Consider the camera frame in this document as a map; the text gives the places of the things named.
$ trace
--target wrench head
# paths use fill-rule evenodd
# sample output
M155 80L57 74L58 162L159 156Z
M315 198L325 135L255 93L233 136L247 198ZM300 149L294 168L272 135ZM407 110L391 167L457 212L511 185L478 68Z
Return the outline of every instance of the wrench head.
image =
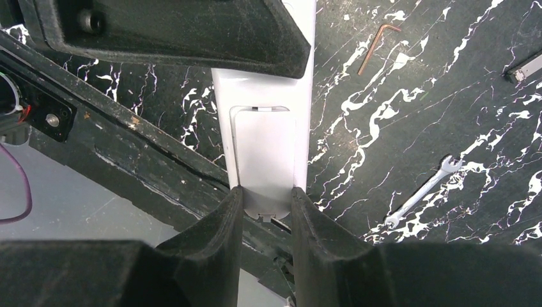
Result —
M440 169L446 173L455 173L463 166L463 160L456 161L452 155L447 155L442 163L440 163Z
M388 228L394 229L399 224L399 219L394 216L388 216L384 220L384 224L386 224Z

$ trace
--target allen key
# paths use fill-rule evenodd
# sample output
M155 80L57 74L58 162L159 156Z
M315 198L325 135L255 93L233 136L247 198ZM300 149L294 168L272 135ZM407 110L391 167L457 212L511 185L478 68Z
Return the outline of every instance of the allen key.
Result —
M380 26L380 29L378 29L378 32L376 32L375 39L373 40L373 43L371 44L371 47L367 51L367 54L365 55L365 59L363 60L363 63L361 64L361 67L359 68L357 74L361 75L363 73L363 70L367 66L367 62L369 61L369 58L373 55L373 52L375 51L376 43L382 36L382 32L384 32L384 29L391 29L393 31L401 32L400 28L396 28L390 24L383 24Z

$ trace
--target white plastic device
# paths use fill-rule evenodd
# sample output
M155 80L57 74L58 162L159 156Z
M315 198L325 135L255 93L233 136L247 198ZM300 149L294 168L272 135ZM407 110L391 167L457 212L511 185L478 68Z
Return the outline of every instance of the white plastic device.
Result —
M229 184L267 222L286 217L291 189L307 185L316 0L283 3L312 46L303 78L212 69Z

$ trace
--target wire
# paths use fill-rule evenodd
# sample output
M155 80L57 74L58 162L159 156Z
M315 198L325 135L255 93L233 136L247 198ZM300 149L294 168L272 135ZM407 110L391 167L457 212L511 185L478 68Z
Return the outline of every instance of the wire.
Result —
M10 154L10 152L2 145L2 142L0 142L0 152L3 152L4 154L6 154L6 156L9 158L9 160L13 163L13 165L17 169L17 171L19 171L19 174L24 184L24 192L26 195L25 211L19 216L10 217L8 219L0 219L0 225L5 225L5 224L18 222L30 214L30 212L32 211L32 194L30 193L30 182L28 182L28 177L26 176L24 169L22 169L22 166L19 164L16 158L12 154Z

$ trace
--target silver wrench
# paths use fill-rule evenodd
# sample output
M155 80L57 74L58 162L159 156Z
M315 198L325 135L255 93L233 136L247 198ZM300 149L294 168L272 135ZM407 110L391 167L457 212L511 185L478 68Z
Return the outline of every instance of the silver wrench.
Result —
M386 217L384 220L384 223L388 225L389 228L393 229L397 227L399 224L399 220L407 213L410 208L412 208L422 197L427 194L439 181L441 181L444 177L455 173L458 171L461 166L463 165L463 160L459 160L459 162L455 162L454 164L451 162L453 159L453 156L448 155L442 160L442 163L440 164L440 168L438 169L437 173L434 174L427 182L422 185L422 187L410 197L406 203L404 203L399 210L395 211L392 215Z

